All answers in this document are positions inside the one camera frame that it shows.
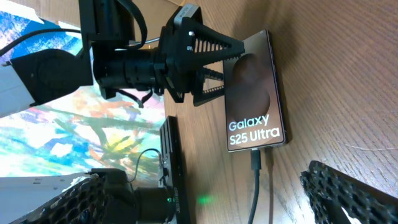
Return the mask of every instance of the green led light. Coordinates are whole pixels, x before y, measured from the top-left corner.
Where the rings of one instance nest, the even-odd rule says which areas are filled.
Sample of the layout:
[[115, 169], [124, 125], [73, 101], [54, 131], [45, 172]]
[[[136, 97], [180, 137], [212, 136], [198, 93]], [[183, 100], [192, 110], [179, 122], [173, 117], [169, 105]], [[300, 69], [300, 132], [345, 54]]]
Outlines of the green led light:
[[209, 195], [199, 196], [199, 197], [197, 198], [197, 202], [198, 202], [200, 205], [207, 205], [207, 204], [209, 204], [209, 203], [214, 202], [214, 197], [213, 197], [213, 196], [209, 196]]

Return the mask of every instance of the colorful painting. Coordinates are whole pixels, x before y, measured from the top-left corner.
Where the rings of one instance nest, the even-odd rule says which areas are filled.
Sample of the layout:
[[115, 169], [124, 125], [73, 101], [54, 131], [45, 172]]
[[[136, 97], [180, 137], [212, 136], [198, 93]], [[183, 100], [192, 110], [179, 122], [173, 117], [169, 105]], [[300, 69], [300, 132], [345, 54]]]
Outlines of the colorful painting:
[[[38, 29], [59, 27], [0, 12], [0, 48]], [[43, 49], [76, 54], [81, 40], [66, 33], [38, 35], [0, 58], [0, 63]], [[146, 93], [126, 90], [141, 98]], [[104, 100], [97, 85], [0, 119], [0, 177], [65, 175], [91, 168], [115, 167], [132, 177], [140, 152], [160, 150], [159, 128], [165, 120], [163, 98], [137, 103], [117, 95]], [[153, 183], [159, 160], [148, 152], [140, 159], [137, 184]]]

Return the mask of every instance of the smartphone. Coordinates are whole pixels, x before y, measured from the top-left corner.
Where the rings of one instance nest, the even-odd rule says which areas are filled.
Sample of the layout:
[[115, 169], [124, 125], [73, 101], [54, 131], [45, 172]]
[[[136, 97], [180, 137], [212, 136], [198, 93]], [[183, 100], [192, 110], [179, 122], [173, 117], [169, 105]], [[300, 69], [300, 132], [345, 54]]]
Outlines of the smartphone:
[[285, 143], [270, 34], [264, 29], [243, 42], [245, 54], [223, 62], [229, 152]]

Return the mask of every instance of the white panel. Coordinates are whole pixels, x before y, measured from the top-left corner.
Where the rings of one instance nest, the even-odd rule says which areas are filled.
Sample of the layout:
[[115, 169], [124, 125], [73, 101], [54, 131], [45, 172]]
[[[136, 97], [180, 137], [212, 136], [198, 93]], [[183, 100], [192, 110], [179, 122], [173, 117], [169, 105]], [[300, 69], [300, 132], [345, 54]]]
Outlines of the white panel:
[[0, 65], [0, 118], [26, 110], [34, 102], [13, 67]]
[[0, 224], [10, 223], [35, 210], [68, 188], [84, 173], [53, 177], [0, 178]]
[[7, 0], [0, 0], [0, 5], [0, 11], [44, 24], [44, 22], [39, 17], [37, 17], [35, 10], [30, 7], [23, 6], [21, 4], [10, 2]]

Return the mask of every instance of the wooden surface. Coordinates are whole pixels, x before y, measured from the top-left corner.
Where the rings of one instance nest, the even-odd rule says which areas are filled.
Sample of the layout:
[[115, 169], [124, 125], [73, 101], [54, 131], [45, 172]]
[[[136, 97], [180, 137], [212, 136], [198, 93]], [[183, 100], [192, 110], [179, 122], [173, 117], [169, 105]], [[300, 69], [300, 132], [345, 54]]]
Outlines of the wooden surface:
[[[255, 223], [313, 223], [299, 181], [311, 160], [398, 197], [398, 1], [191, 2], [223, 34], [273, 34], [292, 140], [263, 153]], [[194, 108], [166, 95], [165, 109], [179, 121], [192, 219], [247, 223], [250, 155], [226, 150], [224, 99]]]

